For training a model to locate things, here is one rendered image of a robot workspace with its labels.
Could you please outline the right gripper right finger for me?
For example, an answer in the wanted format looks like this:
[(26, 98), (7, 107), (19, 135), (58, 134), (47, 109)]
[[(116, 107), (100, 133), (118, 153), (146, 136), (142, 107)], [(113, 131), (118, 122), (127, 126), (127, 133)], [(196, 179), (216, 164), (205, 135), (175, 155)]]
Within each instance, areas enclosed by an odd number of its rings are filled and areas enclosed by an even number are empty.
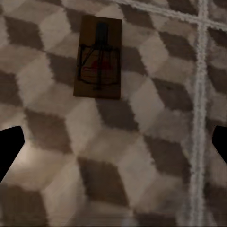
[(227, 164), (227, 128), (216, 126), (212, 143)]

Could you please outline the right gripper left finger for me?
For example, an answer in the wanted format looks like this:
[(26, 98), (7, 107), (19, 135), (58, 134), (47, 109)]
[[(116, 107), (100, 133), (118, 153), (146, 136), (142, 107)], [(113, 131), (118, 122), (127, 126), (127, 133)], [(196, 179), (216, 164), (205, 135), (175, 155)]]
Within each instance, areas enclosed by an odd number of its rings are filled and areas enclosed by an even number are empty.
[(20, 126), (0, 131), (0, 183), (25, 143)]

